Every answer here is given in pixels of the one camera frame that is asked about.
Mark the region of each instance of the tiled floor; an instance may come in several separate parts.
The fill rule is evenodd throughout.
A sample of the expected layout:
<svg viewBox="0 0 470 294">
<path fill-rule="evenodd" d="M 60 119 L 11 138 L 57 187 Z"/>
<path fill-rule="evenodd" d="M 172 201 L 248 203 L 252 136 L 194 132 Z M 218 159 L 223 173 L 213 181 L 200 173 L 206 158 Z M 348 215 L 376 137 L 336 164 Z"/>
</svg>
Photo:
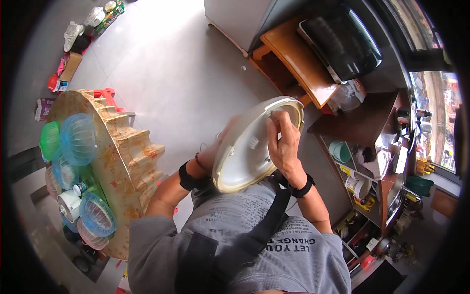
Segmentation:
<svg viewBox="0 0 470 294">
<path fill-rule="evenodd" d="M 151 140 L 166 146 L 158 162 L 166 174 L 193 157 L 201 143 L 212 143 L 231 116 L 279 95 L 223 34 L 207 25 L 203 0 L 125 1 L 125 13 L 93 41 L 69 89 L 105 87 L 115 89 L 118 106 L 136 113 L 135 128 L 150 130 Z M 312 106 L 307 110 L 309 126 L 319 113 Z M 318 161 L 315 154 L 323 155 L 311 140 L 305 158 Z M 308 162 L 304 166 L 315 172 Z M 178 229 L 192 211 L 189 197 L 179 209 Z M 290 212 L 298 214 L 298 207 Z"/>
</svg>

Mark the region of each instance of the red plastic stool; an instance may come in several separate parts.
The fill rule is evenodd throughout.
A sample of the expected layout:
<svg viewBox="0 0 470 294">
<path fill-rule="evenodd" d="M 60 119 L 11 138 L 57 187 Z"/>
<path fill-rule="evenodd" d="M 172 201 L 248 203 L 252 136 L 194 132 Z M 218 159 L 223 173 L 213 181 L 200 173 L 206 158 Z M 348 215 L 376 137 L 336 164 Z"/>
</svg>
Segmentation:
<svg viewBox="0 0 470 294">
<path fill-rule="evenodd" d="M 93 91 L 93 97 L 95 98 L 100 98 L 101 96 L 106 98 L 106 104 L 108 106 L 114 106 L 114 108 L 116 108 L 116 112 L 120 112 L 120 113 L 125 112 L 124 108 L 119 108 L 116 105 L 116 102 L 114 102 L 113 95 L 116 93 L 114 92 L 114 89 L 106 88 L 106 89 L 87 90 L 87 91 Z"/>
</svg>

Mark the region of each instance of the wristwatch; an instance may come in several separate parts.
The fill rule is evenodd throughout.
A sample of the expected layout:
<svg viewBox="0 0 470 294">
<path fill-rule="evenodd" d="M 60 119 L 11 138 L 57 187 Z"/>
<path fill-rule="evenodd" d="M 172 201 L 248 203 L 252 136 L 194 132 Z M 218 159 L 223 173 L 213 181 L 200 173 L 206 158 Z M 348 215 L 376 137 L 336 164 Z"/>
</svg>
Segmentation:
<svg viewBox="0 0 470 294">
<path fill-rule="evenodd" d="M 303 198 L 304 195 L 310 191 L 310 188 L 312 186 L 315 186 L 315 182 L 313 181 L 312 176 L 310 176 L 309 174 L 307 174 L 307 183 L 302 189 L 292 188 L 292 186 L 289 183 L 289 188 L 292 189 L 292 196 L 298 199 Z"/>
<path fill-rule="evenodd" d="M 189 162 L 186 161 L 181 167 L 180 167 L 180 186 L 183 187 L 185 190 L 191 191 L 193 189 L 203 189 L 207 186 L 207 184 L 210 181 L 210 177 L 205 177 L 203 179 L 197 180 L 193 178 L 191 175 L 188 175 L 188 172 L 186 171 L 186 164 Z"/>
</svg>

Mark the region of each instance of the pressure cooker lid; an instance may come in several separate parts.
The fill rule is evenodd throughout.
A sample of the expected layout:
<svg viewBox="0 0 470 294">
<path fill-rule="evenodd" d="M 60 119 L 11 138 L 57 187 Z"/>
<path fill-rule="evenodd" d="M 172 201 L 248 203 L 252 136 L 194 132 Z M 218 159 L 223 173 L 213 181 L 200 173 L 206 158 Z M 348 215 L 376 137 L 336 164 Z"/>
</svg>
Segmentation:
<svg viewBox="0 0 470 294">
<path fill-rule="evenodd" d="M 287 111 L 292 124 L 302 130 L 303 105 L 292 97 L 276 97 L 250 109 L 229 130 L 217 152 L 212 177 L 220 192 L 237 192 L 276 170 L 269 158 L 266 132 L 266 119 L 274 111 Z"/>
</svg>

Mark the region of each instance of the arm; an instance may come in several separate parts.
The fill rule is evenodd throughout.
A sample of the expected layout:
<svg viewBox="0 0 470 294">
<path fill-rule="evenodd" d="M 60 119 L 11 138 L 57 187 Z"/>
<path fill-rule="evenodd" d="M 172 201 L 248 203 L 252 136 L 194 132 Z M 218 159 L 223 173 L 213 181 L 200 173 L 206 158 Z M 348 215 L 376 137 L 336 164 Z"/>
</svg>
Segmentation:
<svg viewBox="0 0 470 294">
<path fill-rule="evenodd" d="M 302 189 L 307 183 L 307 174 L 297 156 L 300 132 L 290 122 L 286 111 L 273 112 L 272 117 L 266 120 L 266 127 L 271 160 L 293 188 Z M 297 200 L 297 203 L 304 218 L 311 222 L 320 233 L 333 233 L 328 210 L 314 186 L 303 198 Z"/>
<path fill-rule="evenodd" d="M 215 143 L 197 156 L 202 167 L 197 164 L 195 158 L 191 159 L 186 164 L 186 172 L 188 175 L 195 179 L 202 179 L 207 176 L 208 172 L 212 171 L 215 155 L 217 154 L 222 139 L 239 118 L 240 116 L 232 117 L 225 129 L 216 139 Z M 152 198 L 150 198 L 145 216 L 162 215 L 172 220 L 175 207 L 189 193 L 188 190 L 181 187 L 180 181 L 179 171 L 176 171 L 168 179 L 163 181 L 155 191 L 155 194 L 153 194 Z"/>
</svg>

